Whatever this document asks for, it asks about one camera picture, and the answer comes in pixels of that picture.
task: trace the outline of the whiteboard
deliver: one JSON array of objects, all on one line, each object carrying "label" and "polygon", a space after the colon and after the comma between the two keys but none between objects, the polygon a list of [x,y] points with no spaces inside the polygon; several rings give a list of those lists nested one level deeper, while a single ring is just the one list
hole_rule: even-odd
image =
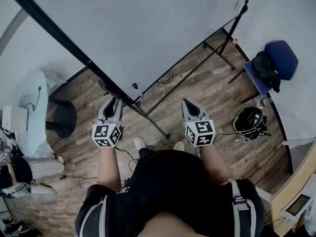
[{"label": "whiteboard", "polygon": [[34,0],[132,100],[245,0]]}]

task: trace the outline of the device screen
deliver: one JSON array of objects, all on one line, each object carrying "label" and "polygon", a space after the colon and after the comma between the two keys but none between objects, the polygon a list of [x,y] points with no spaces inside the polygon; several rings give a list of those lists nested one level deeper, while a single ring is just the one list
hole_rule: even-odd
[{"label": "device screen", "polygon": [[285,211],[295,216],[302,208],[306,205],[306,203],[310,200],[310,197],[301,194],[292,205],[287,208]]}]

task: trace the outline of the black baseboard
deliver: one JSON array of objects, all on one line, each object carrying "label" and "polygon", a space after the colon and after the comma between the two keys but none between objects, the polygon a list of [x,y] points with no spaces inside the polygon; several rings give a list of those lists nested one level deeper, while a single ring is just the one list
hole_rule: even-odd
[{"label": "black baseboard", "polygon": [[[226,36],[228,35],[228,32],[224,28],[222,28],[222,32]],[[245,61],[250,61],[249,57],[245,54],[245,52],[242,50],[242,48],[238,44],[236,44],[236,49],[242,55],[242,57],[245,59]],[[283,140],[287,140],[287,137],[286,137],[286,134],[285,134],[285,130],[284,130],[284,127],[283,127],[280,115],[279,115],[279,113],[277,111],[277,107],[274,104],[274,102],[271,103],[271,107],[272,107],[273,112],[274,112],[274,114],[276,116],[276,120],[277,120],[278,125],[280,127]],[[291,157],[291,153],[290,153],[290,148],[289,148],[289,146],[285,146],[285,149],[286,149],[286,155],[287,155],[287,159],[288,159],[289,171],[290,171],[290,174],[292,175],[293,174],[293,165],[292,165],[292,157]]]},{"label": "black baseboard", "polygon": [[72,77],[70,77],[64,84],[60,85],[53,93],[51,93],[50,96],[55,96],[59,91],[61,91],[63,88],[65,88],[70,82],[72,82],[74,79],[76,79],[78,76],[80,76],[83,72],[87,71],[89,68],[84,67],[83,69],[80,69],[77,73],[75,73]]}]

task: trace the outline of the whiteboard stand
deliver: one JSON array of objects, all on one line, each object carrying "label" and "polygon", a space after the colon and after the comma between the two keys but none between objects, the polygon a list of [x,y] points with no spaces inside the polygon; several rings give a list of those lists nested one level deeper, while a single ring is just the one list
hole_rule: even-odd
[{"label": "whiteboard stand", "polygon": [[[242,10],[238,13],[238,16],[235,17],[235,21],[231,30],[229,31],[225,41],[221,43],[217,48],[213,48],[206,44],[206,40],[210,37],[207,37],[203,40],[199,45],[193,48],[189,53],[191,53],[194,49],[196,49],[201,44],[205,47],[209,47],[213,51],[195,68],[193,68],[185,77],[181,79],[168,93],[165,94],[157,103],[155,103],[147,112],[144,112],[138,105],[136,105],[136,101],[138,100],[131,99],[118,85],[116,85],[90,58],[56,25],[56,23],[41,9],[41,7],[34,0],[15,0],[41,27],[43,27],[54,39],[56,39],[64,48],[66,48],[73,56],[75,56],[79,61],[81,61],[87,68],[89,68],[93,73],[95,73],[98,77],[100,77],[104,86],[103,89],[113,95],[116,98],[122,99],[125,105],[129,108],[137,112],[142,117],[149,120],[153,126],[166,138],[169,139],[170,134],[165,134],[150,118],[149,114],[163,101],[165,100],[181,83],[183,83],[191,74],[193,74],[204,62],[206,62],[213,54],[218,54],[221,58],[223,58],[227,63],[229,63],[233,69],[235,69],[234,65],[227,60],[223,55],[223,51],[230,41],[232,34],[241,18],[241,16],[247,11],[247,4],[249,0],[245,0],[245,5]],[[163,77],[166,73],[168,73],[175,65],[173,65],[170,69],[168,69],[163,75],[161,75],[156,82]]]}]

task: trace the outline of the black backpack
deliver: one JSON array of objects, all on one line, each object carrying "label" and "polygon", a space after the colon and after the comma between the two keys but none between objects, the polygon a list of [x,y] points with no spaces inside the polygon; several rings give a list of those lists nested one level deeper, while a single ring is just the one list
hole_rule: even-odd
[{"label": "black backpack", "polygon": [[275,63],[265,51],[257,53],[257,56],[252,59],[252,72],[267,87],[273,88],[277,93],[280,92],[281,80],[276,71]]}]

